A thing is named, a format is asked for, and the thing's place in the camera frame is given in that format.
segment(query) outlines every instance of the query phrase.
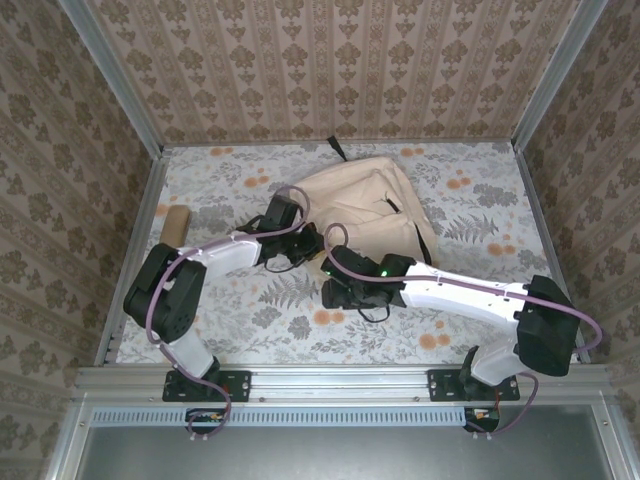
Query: floral patterned surface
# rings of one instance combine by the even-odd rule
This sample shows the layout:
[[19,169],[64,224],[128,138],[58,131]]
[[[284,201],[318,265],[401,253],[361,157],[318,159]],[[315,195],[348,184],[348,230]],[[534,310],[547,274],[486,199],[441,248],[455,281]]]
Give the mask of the floral patterned surface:
[[[406,171],[438,235],[440,268],[496,281],[548,275],[508,143],[343,148],[349,159],[389,156]],[[190,206],[187,243],[200,245],[264,212],[280,186],[340,161],[324,144],[176,148],[148,248],[157,242],[172,204]],[[272,268],[286,262],[274,262]],[[205,284],[196,328],[221,362],[245,364],[453,363],[470,346],[499,333],[484,323],[426,308],[393,307],[388,321],[372,325],[356,312],[324,309],[320,289],[320,281],[304,266],[283,274],[261,267],[239,270]],[[160,362],[162,357],[129,320],[117,361]]]

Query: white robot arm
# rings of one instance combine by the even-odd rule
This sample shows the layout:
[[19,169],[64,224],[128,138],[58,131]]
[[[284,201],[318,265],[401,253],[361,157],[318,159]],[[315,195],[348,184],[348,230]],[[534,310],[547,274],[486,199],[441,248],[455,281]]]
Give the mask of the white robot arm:
[[[245,233],[234,232],[210,248],[192,252],[188,259],[181,258],[181,251],[164,244],[156,245],[125,298],[125,312],[141,327],[150,327],[147,330],[150,339],[161,341],[163,348],[188,374],[213,378],[212,372],[219,369],[219,363],[193,328],[205,276],[223,276],[236,269],[265,263],[278,254],[286,255],[296,266],[313,258],[325,247],[323,237],[313,224],[295,231],[292,230],[295,227],[291,227],[286,235],[269,238],[247,235],[290,227],[298,208],[291,200],[276,196],[256,228],[250,222],[241,228]],[[180,258],[175,270],[170,267]],[[471,321],[480,320],[499,328],[503,333],[499,340],[469,351],[461,374],[463,383],[495,386],[529,369],[552,376],[568,372],[579,319],[509,296],[520,294],[525,299],[545,299],[571,307],[562,291],[546,277],[534,276],[527,285],[500,284],[445,272],[393,254],[385,256],[378,265],[345,246],[331,249],[322,269],[329,275],[322,288],[326,308],[426,307],[464,315]],[[167,277],[166,284],[161,282],[163,276]],[[160,294],[153,302],[158,288]],[[150,325],[147,324],[149,313]]]

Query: purple cable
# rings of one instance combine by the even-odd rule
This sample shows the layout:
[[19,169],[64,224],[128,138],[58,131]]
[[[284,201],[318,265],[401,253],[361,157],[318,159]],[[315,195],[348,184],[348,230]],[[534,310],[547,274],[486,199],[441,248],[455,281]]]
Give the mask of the purple cable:
[[467,425],[470,425],[471,427],[475,428],[476,430],[478,430],[481,433],[486,433],[487,436],[489,436],[489,435],[491,435],[491,436],[500,435],[501,433],[508,432],[513,427],[515,427],[517,425],[517,423],[520,420],[522,420],[522,417],[524,417],[524,414],[527,413],[527,411],[531,408],[531,404],[533,404],[533,400],[536,398],[536,395],[538,394],[538,387],[540,386],[540,382],[538,381],[538,377],[536,377],[535,375],[533,375],[531,373],[528,373],[528,372],[521,372],[518,375],[522,375],[523,377],[527,377],[527,378],[530,378],[531,380],[533,380],[533,390],[531,391],[531,395],[529,395],[529,399],[527,400],[527,403],[524,404],[524,408],[518,414],[518,416],[513,419],[513,421],[511,423],[509,423],[508,425],[506,425],[506,426],[504,426],[502,428],[499,428],[498,430],[495,430],[493,432],[487,432],[484,428],[482,428],[479,425],[476,425],[473,422],[467,421]]
[[579,318],[585,323],[588,323],[595,331],[596,337],[588,344],[583,345],[582,347],[576,348],[573,351],[574,353],[580,353],[587,350],[591,350],[592,348],[595,348],[596,346],[598,346],[598,344],[602,341],[602,329],[600,328],[600,325],[598,325],[598,323],[589,315],[587,315],[586,313],[582,313],[576,310],[575,308],[567,307],[566,305],[561,305],[555,302],[550,302],[548,300],[543,300],[541,298],[531,297],[529,295],[523,295],[521,293],[506,292],[499,288],[475,285],[473,283],[463,282],[461,280],[453,280],[451,278],[437,277],[435,275],[415,275],[415,276],[409,276],[409,277],[368,277],[366,275],[360,275],[356,272],[352,272],[348,268],[345,268],[342,265],[340,265],[340,263],[333,256],[333,253],[331,253],[331,245],[329,245],[329,233],[334,228],[340,228],[342,230],[342,233],[344,234],[344,245],[347,245],[347,243],[349,242],[349,234],[344,225],[342,225],[341,223],[332,223],[331,225],[329,225],[324,232],[324,249],[325,249],[325,252],[327,253],[327,258],[329,258],[331,263],[333,263],[334,267],[336,267],[345,275],[349,275],[350,277],[355,278],[356,280],[362,280],[364,282],[371,282],[371,283],[393,283],[393,282],[408,282],[408,281],[438,282],[438,283],[446,283],[448,285],[454,285],[456,287],[468,288],[470,290],[477,290],[479,292],[490,293],[493,295],[500,295],[508,298],[515,298],[516,300],[523,300],[525,302],[534,303],[542,307],[552,308],[554,310],[558,310],[560,312],[573,315],[574,317]]
[[[182,255],[180,255],[178,258],[175,259],[175,261],[171,265],[169,265],[169,267],[162,274],[162,277],[160,277],[160,281],[158,282],[158,286],[156,287],[155,291],[153,292],[153,295],[151,296],[151,302],[149,302],[149,310],[147,310],[147,317],[145,319],[145,330],[147,332],[147,339],[149,340],[149,342],[151,342],[154,345],[158,345],[160,347],[160,351],[162,352],[162,354],[171,362],[171,365],[173,365],[173,368],[178,370],[182,375],[187,377],[192,382],[200,383],[200,384],[205,385],[205,386],[207,386],[209,388],[213,388],[215,391],[217,391],[224,398],[224,401],[226,403],[225,415],[224,415],[222,421],[220,422],[220,424],[216,428],[214,428],[213,431],[208,434],[208,436],[217,435],[220,432],[220,430],[222,430],[222,428],[227,423],[227,421],[229,420],[229,417],[231,416],[231,398],[229,398],[229,394],[227,392],[225,392],[224,389],[220,388],[215,383],[212,383],[212,382],[209,382],[207,380],[203,380],[202,378],[198,378],[198,377],[196,377],[194,375],[191,375],[188,371],[186,371],[184,368],[182,368],[178,364],[176,359],[173,357],[173,355],[171,355],[171,352],[169,352],[166,349],[166,347],[164,346],[164,343],[162,342],[162,340],[156,339],[156,338],[153,337],[153,330],[151,329],[151,324],[153,322],[153,313],[154,313],[154,311],[156,309],[156,305],[158,304],[158,299],[160,298],[160,293],[162,292],[162,289],[164,288],[165,284],[167,283],[167,279],[171,276],[173,271],[176,268],[178,268],[178,266],[183,261],[185,261],[187,258],[191,257],[192,255],[195,255],[196,253],[198,253],[200,251],[207,251],[207,250],[209,250],[211,248],[218,247],[220,245],[225,245],[227,243],[232,243],[232,242],[238,241],[238,240],[258,239],[258,238],[267,238],[267,237],[275,237],[275,236],[278,236],[278,235],[284,235],[284,234],[287,234],[287,233],[290,233],[290,232],[295,232],[300,227],[304,226],[304,224],[307,221],[307,217],[309,216],[309,210],[311,208],[311,200],[309,199],[309,196],[307,195],[307,193],[304,190],[302,190],[301,188],[299,188],[299,187],[295,187],[293,185],[287,185],[287,186],[284,186],[282,188],[279,188],[274,195],[277,195],[280,192],[288,192],[290,190],[296,190],[297,192],[300,192],[302,194],[302,196],[304,197],[304,200],[305,200],[305,202],[307,204],[306,208],[302,211],[302,218],[300,219],[300,221],[298,223],[296,223],[295,225],[292,225],[289,228],[284,228],[282,230],[276,230],[274,232],[263,232],[263,233],[255,233],[255,234],[242,234],[242,235],[238,235],[238,236],[233,237],[233,238],[231,238],[231,237],[219,238],[217,240],[213,240],[213,241],[211,241],[209,243],[204,244],[200,248],[192,248],[191,250],[188,250],[187,252],[185,252]],[[189,426],[188,426],[188,429],[189,429],[189,431],[191,433],[193,433],[193,431],[191,430],[191,425],[192,424],[193,424],[193,417],[191,418],[191,421],[189,422]]]

